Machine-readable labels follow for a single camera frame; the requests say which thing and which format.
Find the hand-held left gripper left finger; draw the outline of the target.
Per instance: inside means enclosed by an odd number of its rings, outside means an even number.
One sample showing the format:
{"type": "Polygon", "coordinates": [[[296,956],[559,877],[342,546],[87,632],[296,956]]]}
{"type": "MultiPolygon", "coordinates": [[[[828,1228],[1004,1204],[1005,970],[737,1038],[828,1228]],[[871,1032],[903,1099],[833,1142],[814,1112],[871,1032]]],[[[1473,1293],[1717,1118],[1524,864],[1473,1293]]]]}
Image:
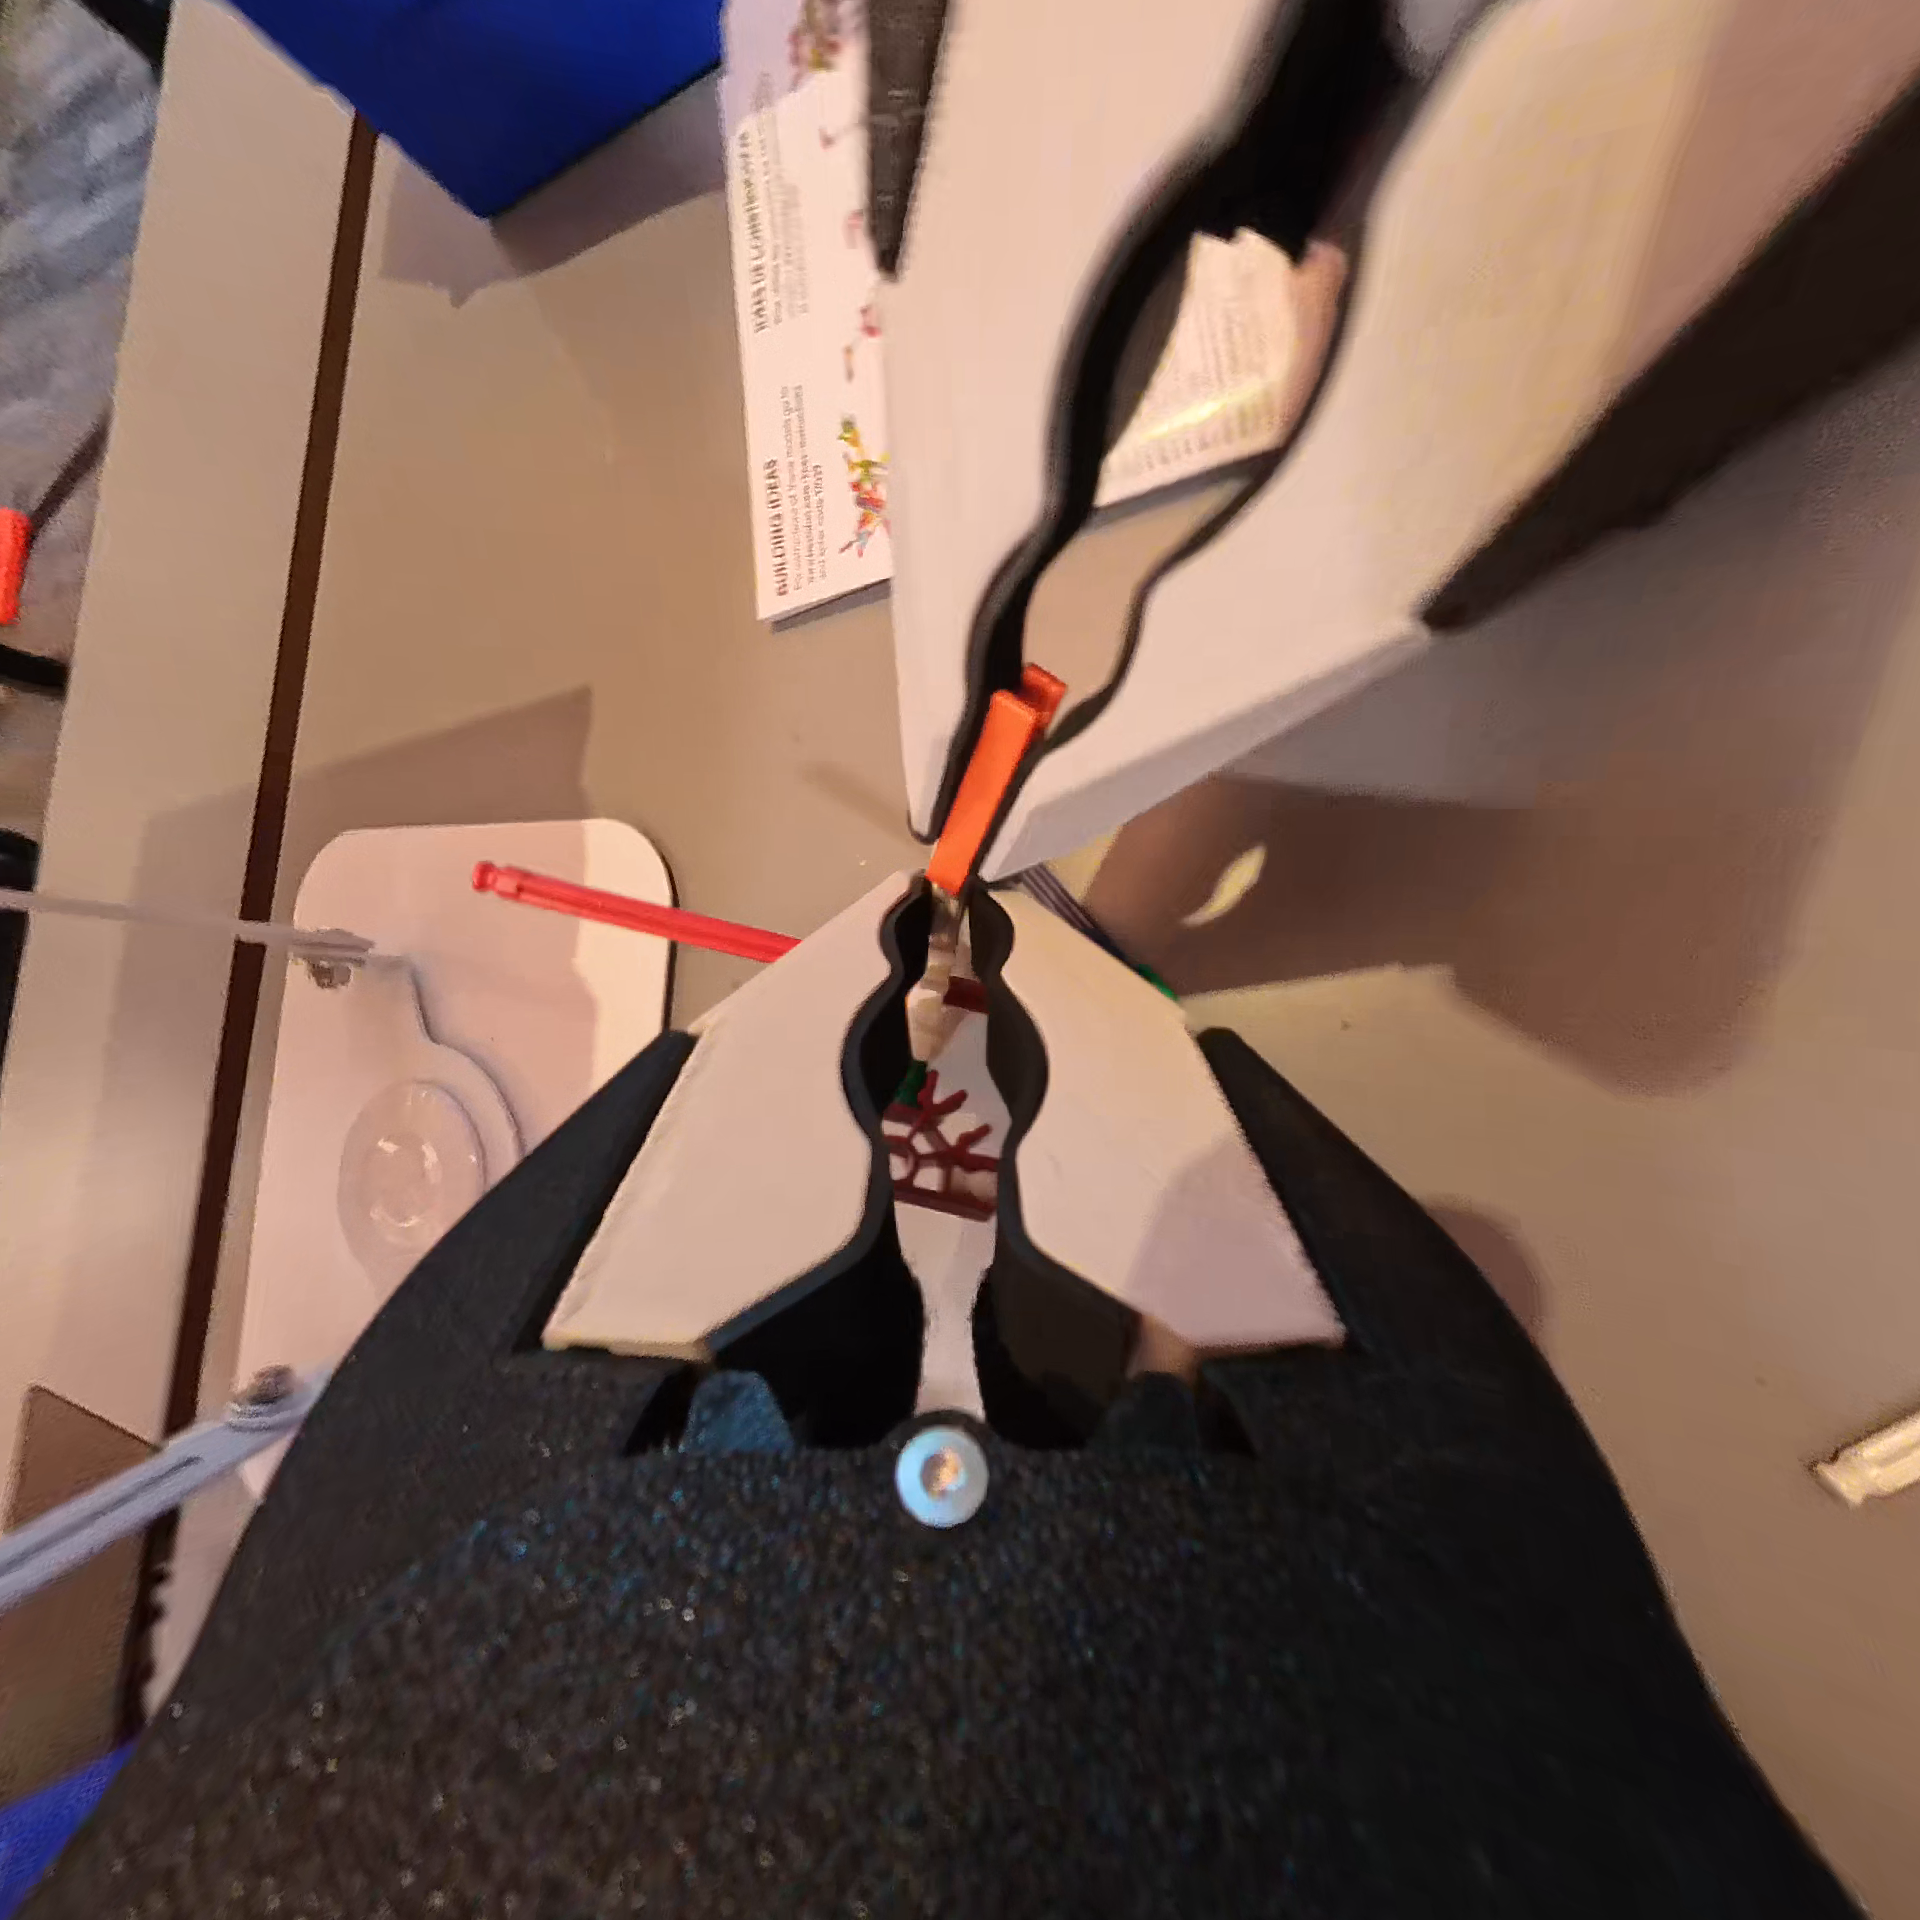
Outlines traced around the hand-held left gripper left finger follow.
{"type": "Polygon", "coordinates": [[[862,1259],[893,1222],[880,1118],[919,978],[920,876],[901,870],[711,1007],[543,1349],[709,1357],[862,1259]]]}

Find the illustrated instruction booklet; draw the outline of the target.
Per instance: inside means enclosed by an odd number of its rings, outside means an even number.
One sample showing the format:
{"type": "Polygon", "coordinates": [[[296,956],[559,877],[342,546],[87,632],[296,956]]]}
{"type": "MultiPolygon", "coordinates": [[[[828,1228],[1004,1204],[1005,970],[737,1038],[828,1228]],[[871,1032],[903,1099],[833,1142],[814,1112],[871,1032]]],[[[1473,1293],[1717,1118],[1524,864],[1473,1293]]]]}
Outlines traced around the illustrated instruction booklet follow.
{"type": "MultiPolygon", "coordinates": [[[[871,29],[912,56],[941,5],[724,5],[718,79],[757,614],[783,627],[893,575],[880,261],[871,214],[871,29]]],[[[1280,444],[1304,368],[1295,264],[1253,228],[1191,239],[1145,375],[1119,386],[1096,514],[1280,444]]]]}

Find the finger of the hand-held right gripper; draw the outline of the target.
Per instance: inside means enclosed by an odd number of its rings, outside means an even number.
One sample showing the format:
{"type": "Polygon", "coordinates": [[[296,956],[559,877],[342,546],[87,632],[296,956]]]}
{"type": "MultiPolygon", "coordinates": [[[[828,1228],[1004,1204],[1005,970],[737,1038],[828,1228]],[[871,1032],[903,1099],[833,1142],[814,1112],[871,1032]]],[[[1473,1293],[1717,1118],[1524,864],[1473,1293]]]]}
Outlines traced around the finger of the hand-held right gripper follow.
{"type": "Polygon", "coordinates": [[[1914,2],[1498,5],[1385,166],[1284,462],[1142,598],[1094,722],[1024,780],[993,876],[1282,748],[1433,645],[1428,598],[1914,79],[1914,2]]]}
{"type": "Polygon", "coordinates": [[[1088,336],[1113,277],[1268,91],[1294,5],[949,5],[885,288],[890,620],[908,819],[936,837],[1046,546],[1103,434],[1088,336]]]}

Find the short white rod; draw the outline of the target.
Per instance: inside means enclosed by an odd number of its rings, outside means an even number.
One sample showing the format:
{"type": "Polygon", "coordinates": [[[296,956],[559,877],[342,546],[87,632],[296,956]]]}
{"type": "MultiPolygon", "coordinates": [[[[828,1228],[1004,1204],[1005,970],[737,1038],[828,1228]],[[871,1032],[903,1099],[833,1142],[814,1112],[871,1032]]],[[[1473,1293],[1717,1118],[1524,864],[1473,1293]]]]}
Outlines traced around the short white rod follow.
{"type": "Polygon", "coordinates": [[[1920,1482],[1920,1414],[1918,1411],[1873,1429],[1858,1439],[1818,1459],[1809,1471],[1814,1482],[1848,1509],[1908,1493],[1920,1482]]]}

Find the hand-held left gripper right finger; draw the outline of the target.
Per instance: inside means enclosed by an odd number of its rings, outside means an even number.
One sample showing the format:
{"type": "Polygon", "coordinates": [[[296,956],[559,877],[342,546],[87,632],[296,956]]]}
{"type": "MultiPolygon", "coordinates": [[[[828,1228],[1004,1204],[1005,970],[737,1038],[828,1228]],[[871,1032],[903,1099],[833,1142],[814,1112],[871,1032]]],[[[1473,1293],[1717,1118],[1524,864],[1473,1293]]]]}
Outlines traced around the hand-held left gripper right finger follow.
{"type": "Polygon", "coordinates": [[[1007,1115],[1000,1247],[1198,1357],[1344,1326],[1180,1003],[1020,894],[972,898],[1007,1115]]]}

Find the white document stand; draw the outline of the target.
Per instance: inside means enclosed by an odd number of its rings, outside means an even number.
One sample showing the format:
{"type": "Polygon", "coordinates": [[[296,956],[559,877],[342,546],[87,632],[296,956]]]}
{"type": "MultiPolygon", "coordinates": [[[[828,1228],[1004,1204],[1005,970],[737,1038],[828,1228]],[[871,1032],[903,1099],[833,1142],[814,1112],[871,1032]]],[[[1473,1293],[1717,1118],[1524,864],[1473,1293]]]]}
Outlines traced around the white document stand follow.
{"type": "Polygon", "coordinates": [[[401,826],[314,854],[286,974],[220,1416],[5,1540],[5,1614],[209,1484],[266,1484],[328,1373],[480,1197],[662,1029],[674,948],[511,902],[477,867],[669,907],[615,821],[401,826]]]}

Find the blue parts bin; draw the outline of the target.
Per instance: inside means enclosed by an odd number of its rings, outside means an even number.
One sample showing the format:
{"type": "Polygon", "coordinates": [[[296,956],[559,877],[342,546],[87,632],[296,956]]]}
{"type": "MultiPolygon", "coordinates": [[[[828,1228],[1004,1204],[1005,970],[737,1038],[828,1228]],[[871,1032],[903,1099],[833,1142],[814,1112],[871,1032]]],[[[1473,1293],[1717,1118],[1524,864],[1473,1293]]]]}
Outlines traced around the blue parts bin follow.
{"type": "Polygon", "coordinates": [[[133,1757],[127,1741],[1,1806],[1,1917],[10,1917],[133,1757]]]}

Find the blue bin with papers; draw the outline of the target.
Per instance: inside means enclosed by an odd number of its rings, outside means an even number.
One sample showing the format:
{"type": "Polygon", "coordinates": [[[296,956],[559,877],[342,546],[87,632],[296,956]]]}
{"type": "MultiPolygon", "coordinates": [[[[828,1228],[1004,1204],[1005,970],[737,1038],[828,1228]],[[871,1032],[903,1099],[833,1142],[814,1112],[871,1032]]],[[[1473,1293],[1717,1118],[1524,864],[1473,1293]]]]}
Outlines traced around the blue bin with papers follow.
{"type": "Polygon", "coordinates": [[[719,2],[236,2],[477,216],[559,179],[721,59],[719,2]]]}

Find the colourful construction toy model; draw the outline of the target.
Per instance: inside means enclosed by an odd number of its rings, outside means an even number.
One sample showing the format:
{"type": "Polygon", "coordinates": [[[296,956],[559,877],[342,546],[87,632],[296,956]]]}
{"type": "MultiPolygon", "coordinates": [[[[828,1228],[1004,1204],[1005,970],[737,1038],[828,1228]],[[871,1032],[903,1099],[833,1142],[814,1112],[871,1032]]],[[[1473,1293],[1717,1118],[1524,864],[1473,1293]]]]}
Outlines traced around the colourful construction toy model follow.
{"type": "MultiPolygon", "coordinates": [[[[982,853],[989,805],[1004,800],[1015,774],[1048,732],[1066,686],[1041,664],[1026,663],[1020,686],[989,698],[967,770],[951,803],[945,826],[928,860],[929,879],[968,876],[964,856],[982,853]]],[[[480,860],[470,887],[566,919],[645,933],[666,944],[773,964],[799,942],[767,927],[641,902],[576,879],[559,879],[518,867],[480,860]]],[[[929,894],[928,958],[905,996],[914,1064],[880,1118],[893,1194],[897,1203],[964,1220],[992,1218],[998,1196],[998,1157],[989,1149],[992,1125],[973,1123],[958,1133],[949,1119],[967,1109],[968,1094],[941,1093],[934,1061],[958,1018],[986,1015],[986,995],[964,956],[964,914],[954,896],[929,894]]]]}

